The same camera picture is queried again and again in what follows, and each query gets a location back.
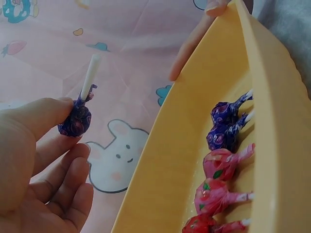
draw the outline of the fingernail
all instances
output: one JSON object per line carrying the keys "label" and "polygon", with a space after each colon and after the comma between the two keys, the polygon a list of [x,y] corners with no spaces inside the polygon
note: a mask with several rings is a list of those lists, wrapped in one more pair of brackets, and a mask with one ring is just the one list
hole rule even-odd
{"label": "fingernail", "polygon": [[217,8],[218,6],[219,6],[218,1],[211,1],[207,4],[205,11],[213,10],[213,9]]}
{"label": "fingernail", "polygon": [[62,97],[62,98],[59,98],[58,100],[65,101],[65,102],[72,102],[72,98],[69,98],[69,97]]}

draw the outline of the finger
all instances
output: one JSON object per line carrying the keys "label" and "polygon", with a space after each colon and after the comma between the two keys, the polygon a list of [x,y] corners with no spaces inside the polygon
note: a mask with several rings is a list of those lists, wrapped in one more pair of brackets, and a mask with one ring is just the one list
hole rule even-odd
{"label": "finger", "polygon": [[39,145],[35,153],[33,176],[43,171],[48,165],[55,161],[55,159],[72,149],[80,140],[81,137],[74,138],[59,134],[51,140]]}
{"label": "finger", "polygon": [[75,145],[53,169],[39,181],[32,183],[30,188],[37,199],[47,203],[57,192],[73,160],[76,158],[87,159],[90,149],[86,144]]}
{"label": "finger", "polygon": [[63,217],[71,206],[78,188],[86,182],[89,173],[89,164],[85,158],[76,158],[72,161],[63,183],[47,204],[56,215]]}
{"label": "finger", "polygon": [[221,16],[228,5],[228,0],[211,0],[208,2],[205,13],[211,17]]}
{"label": "finger", "polygon": [[190,34],[188,40],[182,45],[180,48],[177,58],[173,63],[171,73],[170,73],[170,81],[175,81],[186,62],[189,60],[193,51],[202,40],[208,28],[211,26],[212,22],[215,18],[203,15],[200,23],[195,27],[195,29]]}
{"label": "finger", "polygon": [[89,183],[84,183],[78,188],[71,207],[64,217],[70,229],[69,232],[80,232],[82,230],[91,211],[93,194],[93,186]]}
{"label": "finger", "polygon": [[62,123],[72,108],[73,101],[70,98],[43,98],[16,109],[4,110],[1,114],[16,122],[22,130],[33,134],[37,141],[51,128]]}

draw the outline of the lollipop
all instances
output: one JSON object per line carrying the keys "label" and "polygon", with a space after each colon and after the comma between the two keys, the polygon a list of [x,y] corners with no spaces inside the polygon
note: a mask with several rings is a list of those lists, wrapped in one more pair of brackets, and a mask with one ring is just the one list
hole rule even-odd
{"label": "lollipop", "polygon": [[243,103],[253,99],[253,90],[251,89],[246,94],[242,95],[234,103],[219,102],[212,109],[210,115],[213,120],[213,124],[235,124],[239,120],[239,108]]}
{"label": "lollipop", "polygon": [[211,151],[203,160],[206,178],[228,181],[232,178],[237,165],[251,157],[255,151],[255,144],[249,144],[243,151],[233,154],[227,149]]}
{"label": "lollipop", "polygon": [[101,57],[99,55],[92,56],[79,98],[73,102],[74,105],[70,115],[62,124],[58,125],[60,134],[70,137],[80,137],[88,130],[92,115],[85,106],[85,103],[93,98],[92,89],[97,88],[97,86],[92,83],[95,79],[100,62]]}
{"label": "lollipop", "polygon": [[249,122],[255,111],[250,114],[243,114],[236,123],[233,124],[216,124],[206,136],[208,148],[216,150],[225,148],[229,151],[236,151],[238,147],[238,134],[241,129]]}
{"label": "lollipop", "polygon": [[206,214],[190,218],[182,233],[229,233],[233,231],[244,231],[250,225],[250,219],[230,222],[224,225],[218,225],[217,222]]}
{"label": "lollipop", "polygon": [[254,193],[230,193],[224,181],[207,178],[196,190],[194,205],[199,215],[214,216],[230,204],[253,198]]}

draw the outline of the pink lollipop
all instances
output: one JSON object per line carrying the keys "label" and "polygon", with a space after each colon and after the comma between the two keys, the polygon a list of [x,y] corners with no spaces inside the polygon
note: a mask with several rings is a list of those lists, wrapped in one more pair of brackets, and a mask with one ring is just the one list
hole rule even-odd
{"label": "pink lollipop", "polygon": [[216,149],[211,151],[203,160],[203,169],[206,178],[228,181],[232,178],[237,165],[253,155],[255,143],[249,144],[247,148],[236,154],[227,149]]}
{"label": "pink lollipop", "polygon": [[229,233],[233,231],[244,231],[250,224],[250,219],[230,222],[218,225],[217,222],[206,214],[192,217],[188,220],[182,233]]}
{"label": "pink lollipop", "polygon": [[214,216],[230,204],[254,199],[254,193],[230,193],[226,183],[207,178],[196,190],[194,205],[198,214]]}

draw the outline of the yellow plastic tray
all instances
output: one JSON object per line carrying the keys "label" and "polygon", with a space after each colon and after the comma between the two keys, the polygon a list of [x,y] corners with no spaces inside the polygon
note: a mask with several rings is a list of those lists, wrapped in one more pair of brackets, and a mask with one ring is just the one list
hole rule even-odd
{"label": "yellow plastic tray", "polygon": [[195,214],[204,180],[210,111],[254,89],[256,110],[240,148],[256,154],[240,165],[231,191],[256,193],[219,222],[252,218],[251,233],[311,232],[311,103],[285,47],[233,1],[218,17],[173,85],[154,124],[112,233],[180,233]]}

